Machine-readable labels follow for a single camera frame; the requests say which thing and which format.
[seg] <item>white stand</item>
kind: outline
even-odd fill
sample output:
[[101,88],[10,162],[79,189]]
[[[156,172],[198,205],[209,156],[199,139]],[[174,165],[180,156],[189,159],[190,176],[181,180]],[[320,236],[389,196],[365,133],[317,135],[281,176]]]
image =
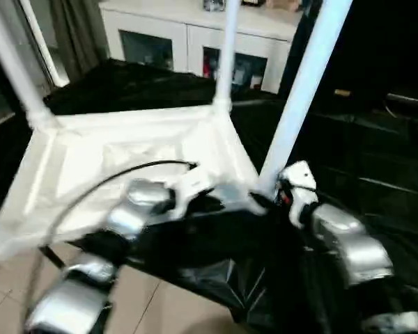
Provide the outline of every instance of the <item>white stand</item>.
[[351,3],[352,0],[324,0],[320,8],[259,177],[259,191],[270,199],[274,198],[277,176],[288,161]]
[[[50,225],[72,200],[104,178],[151,161],[199,163],[215,177],[253,188],[257,172],[235,132],[231,76],[240,0],[229,0],[226,41],[214,103],[187,108],[53,116],[38,97],[0,19],[0,60],[35,129],[0,211],[0,259],[41,246]],[[55,241],[100,227],[134,178],[172,182],[183,166],[134,171],[98,189],[65,218]]]

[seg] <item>shelf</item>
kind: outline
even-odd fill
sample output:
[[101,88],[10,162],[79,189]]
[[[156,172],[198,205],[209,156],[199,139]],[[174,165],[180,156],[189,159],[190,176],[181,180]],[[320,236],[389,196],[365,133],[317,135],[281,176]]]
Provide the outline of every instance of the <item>shelf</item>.
[[[226,17],[226,12],[206,12],[203,9],[203,0],[108,0],[99,6],[102,10],[219,30],[224,28]],[[237,32],[290,42],[301,16],[302,13],[265,6],[241,6]]]

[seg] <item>glass cabinet door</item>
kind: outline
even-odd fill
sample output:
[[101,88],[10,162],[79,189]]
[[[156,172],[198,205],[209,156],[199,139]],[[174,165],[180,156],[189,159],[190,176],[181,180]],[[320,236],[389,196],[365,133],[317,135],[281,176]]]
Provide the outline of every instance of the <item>glass cabinet door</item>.
[[105,9],[102,18],[112,58],[187,71],[185,24]]
[[[187,54],[189,71],[215,79],[219,51],[223,45],[221,30],[188,26]],[[291,44],[283,40],[237,33],[233,89],[253,88],[278,93]]]
[[[203,76],[211,79],[218,77],[219,50],[203,47]],[[251,88],[261,90],[267,59],[249,54],[235,53],[232,73],[233,89]]]
[[120,31],[125,60],[173,71],[173,51],[170,39]]

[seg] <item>white tube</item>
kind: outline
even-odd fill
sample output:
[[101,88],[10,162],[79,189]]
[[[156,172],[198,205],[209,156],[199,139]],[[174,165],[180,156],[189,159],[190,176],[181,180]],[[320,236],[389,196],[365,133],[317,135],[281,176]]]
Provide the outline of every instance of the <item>white tube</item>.
[[0,62],[14,91],[26,110],[29,125],[42,129],[57,124],[54,116],[43,103],[36,87],[25,70],[22,60],[0,15]]
[[39,50],[40,50],[40,53],[42,54],[43,60],[45,61],[45,64],[47,65],[49,74],[51,75],[51,78],[53,79],[54,85],[56,85],[57,87],[64,87],[65,85],[68,84],[68,81],[60,78],[57,72],[53,58],[51,57],[51,54],[48,50],[47,43],[45,42],[45,39],[43,38],[42,31],[40,30],[39,23],[37,23],[37,17],[36,17],[36,14],[34,13],[31,2],[29,2],[29,0],[20,0],[20,3],[22,5],[23,11],[25,12],[26,18],[28,19],[29,26],[31,27],[31,30],[33,31],[34,38],[36,39],[36,42],[39,46]]
[[217,110],[226,110],[229,112],[231,110],[232,71],[235,57],[235,32],[241,0],[227,1],[224,44],[219,58],[219,76],[214,96],[214,105],[217,107]]
[[258,190],[269,198],[275,194],[277,175],[288,161],[351,3],[352,0],[324,0],[320,8],[258,179]]

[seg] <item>black cloth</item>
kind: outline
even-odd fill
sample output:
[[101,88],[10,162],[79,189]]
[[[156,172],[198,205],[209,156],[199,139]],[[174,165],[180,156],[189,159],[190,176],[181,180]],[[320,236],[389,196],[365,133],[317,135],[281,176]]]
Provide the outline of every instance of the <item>black cloth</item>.
[[[209,79],[108,61],[50,95],[46,103],[57,115],[195,106],[210,103],[214,89]],[[237,92],[233,101],[233,123],[260,169],[284,101],[256,91]],[[394,118],[355,105],[349,100],[313,105],[291,161],[307,160],[318,188],[363,218],[387,248],[402,292],[418,310],[418,118]],[[7,139],[0,142],[0,152],[13,152],[0,157],[1,202],[30,132],[21,118],[0,129],[0,138]],[[187,238],[176,260],[167,267],[154,262],[150,266],[134,249],[128,264],[228,306],[234,319],[260,331],[295,323],[299,329],[310,328],[303,302],[306,289],[299,279],[303,255],[294,251],[300,245],[281,218],[273,213],[265,220],[245,216],[227,218],[224,224],[170,225],[151,235],[163,240],[167,235]],[[337,316],[340,311],[332,312]]]

